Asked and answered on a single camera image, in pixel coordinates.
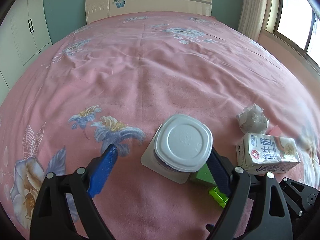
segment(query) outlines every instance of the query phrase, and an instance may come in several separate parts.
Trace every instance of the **cabinet handle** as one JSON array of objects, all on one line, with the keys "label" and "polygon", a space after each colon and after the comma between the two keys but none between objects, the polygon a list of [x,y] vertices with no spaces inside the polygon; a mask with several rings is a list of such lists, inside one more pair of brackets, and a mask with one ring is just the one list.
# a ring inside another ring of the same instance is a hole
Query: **cabinet handle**
[{"label": "cabinet handle", "polygon": [[31,28],[30,28],[30,21],[28,20],[28,24],[29,24],[29,30],[30,30],[30,33],[32,34],[31,32]]},{"label": "cabinet handle", "polygon": [[30,23],[31,23],[31,27],[32,27],[32,32],[34,33],[35,31],[33,30],[32,20],[31,20],[31,18],[30,18]]}]

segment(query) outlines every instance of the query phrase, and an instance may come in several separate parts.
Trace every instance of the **milk carton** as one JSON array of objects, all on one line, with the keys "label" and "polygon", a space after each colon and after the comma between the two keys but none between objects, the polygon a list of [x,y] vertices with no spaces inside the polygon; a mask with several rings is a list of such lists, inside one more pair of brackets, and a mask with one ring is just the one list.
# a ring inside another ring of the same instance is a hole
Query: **milk carton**
[{"label": "milk carton", "polygon": [[246,133],[236,145],[236,151],[238,166],[255,175],[268,171],[284,173],[300,163],[295,141],[291,138]]}]

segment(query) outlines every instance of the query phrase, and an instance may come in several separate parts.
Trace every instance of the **bed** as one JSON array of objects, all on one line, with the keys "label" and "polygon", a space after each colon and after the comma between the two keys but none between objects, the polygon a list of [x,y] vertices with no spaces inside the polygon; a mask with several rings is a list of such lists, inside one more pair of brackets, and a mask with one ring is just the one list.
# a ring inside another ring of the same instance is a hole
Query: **bed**
[{"label": "bed", "polygon": [[179,185],[140,158],[163,121],[181,113],[206,124],[217,152],[236,165],[236,114],[252,103],[265,109],[268,131],[277,125],[299,149],[301,163],[277,179],[319,189],[320,111],[259,44],[214,17],[183,12],[94,21],[44,51],[1,105],[0,202],[28,239],[46,173],[72,173],[113,143],[121,158],[93,200],[116,239],[205,239],[204,226],[222,212],[208,188]]}]

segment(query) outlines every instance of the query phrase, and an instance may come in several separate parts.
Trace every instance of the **crumpled paper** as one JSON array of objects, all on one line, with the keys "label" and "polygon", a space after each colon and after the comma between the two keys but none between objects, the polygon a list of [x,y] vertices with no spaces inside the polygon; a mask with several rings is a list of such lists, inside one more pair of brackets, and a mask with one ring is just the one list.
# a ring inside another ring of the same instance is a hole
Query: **crumpled paper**
[{"label": "crumpled paper", "polygon": [[237,115],[239,127],[243,133],[261,133],[265,134],[269,124],[269,119],[262,113],[263,109],[253,104],[243,109],[242,113]]}]

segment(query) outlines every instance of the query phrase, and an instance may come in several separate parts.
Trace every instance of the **curtain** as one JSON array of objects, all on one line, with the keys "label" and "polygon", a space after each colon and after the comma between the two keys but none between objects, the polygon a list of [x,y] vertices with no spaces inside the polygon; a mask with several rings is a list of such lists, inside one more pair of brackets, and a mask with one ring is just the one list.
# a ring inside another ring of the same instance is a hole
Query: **curtain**
[{"label": "curtain", "polygon": [[244,0],[238,31],[258,41],[266,6],[267,0]]}]

